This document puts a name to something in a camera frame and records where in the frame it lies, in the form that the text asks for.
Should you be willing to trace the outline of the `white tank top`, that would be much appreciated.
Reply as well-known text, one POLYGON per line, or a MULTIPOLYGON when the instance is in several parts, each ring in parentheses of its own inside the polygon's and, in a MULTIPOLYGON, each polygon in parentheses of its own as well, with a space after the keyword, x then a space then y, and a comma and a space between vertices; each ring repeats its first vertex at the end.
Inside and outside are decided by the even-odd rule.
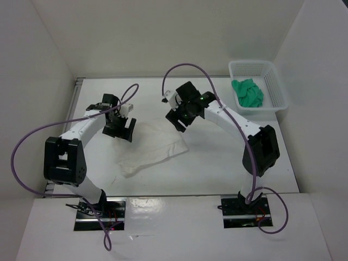
POLYGON ((131 142, 114 140, 115 162, 125 178, 189 150, 182 136, 165 118, 136 123, 132 138, 131 142))

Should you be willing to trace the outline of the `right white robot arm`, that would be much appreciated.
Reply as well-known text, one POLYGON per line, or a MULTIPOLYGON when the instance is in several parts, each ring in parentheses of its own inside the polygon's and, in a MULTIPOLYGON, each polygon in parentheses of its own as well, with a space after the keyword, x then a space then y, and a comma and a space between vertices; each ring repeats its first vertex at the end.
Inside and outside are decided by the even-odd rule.
POLYGON ((219 100, 215 91, 202 94, 192 82, 186 82, 175 91, 164 91, 162 102, 170 106, 165 117, 179 132, 184 133, 200 117, 241 139, 242 164, 250 177, 238 193, 238 207, 245 214, 255 210, 262 194, 261 178, 280 157, 275 129, 247 120, 219 100))

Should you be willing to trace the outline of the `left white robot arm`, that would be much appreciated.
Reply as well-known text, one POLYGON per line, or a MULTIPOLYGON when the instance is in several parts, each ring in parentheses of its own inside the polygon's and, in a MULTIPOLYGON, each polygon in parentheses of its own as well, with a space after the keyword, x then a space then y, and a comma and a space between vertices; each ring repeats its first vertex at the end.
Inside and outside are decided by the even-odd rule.
POLYGON ((84 148, 98 131, 111 138, 132 142, 136 123, 135 119, 128 117, 132 110, 132 104, 115 95, 104 94, 100 103, 86 108, 82 121, 61 136, 49 137, 45 142, 45 179, 88 200, 90 213, 98 218, 116 205, 107 201, 106 193, 87 177, 84 148))

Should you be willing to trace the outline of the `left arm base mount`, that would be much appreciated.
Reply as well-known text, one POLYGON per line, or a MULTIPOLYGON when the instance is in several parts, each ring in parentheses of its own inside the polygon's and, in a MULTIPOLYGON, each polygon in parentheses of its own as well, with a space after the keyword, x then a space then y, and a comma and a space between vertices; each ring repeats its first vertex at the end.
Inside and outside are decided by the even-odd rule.
MULTIPOLYGON (((125 229, 126 201, 108 201, 108 208, 101 212, 96 208, 96 212, 101 219, 104 227, 110 231, 123 231, 125 229)), ((67 207, 76 210, 74 231, 101 231, 99 224, 91 208, 83 201, 78 204, 65 204, 67 207)))

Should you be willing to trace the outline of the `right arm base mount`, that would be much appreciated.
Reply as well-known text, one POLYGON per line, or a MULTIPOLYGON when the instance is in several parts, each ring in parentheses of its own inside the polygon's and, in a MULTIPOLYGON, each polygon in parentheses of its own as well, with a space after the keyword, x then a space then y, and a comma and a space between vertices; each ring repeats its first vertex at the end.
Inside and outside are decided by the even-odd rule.
POLYGON ((268 199, 261 194, 250 205, 246 205, 240 195, 221 196, 217 209, 222 212, 224 228, 272 227, 272 217, 268 199))

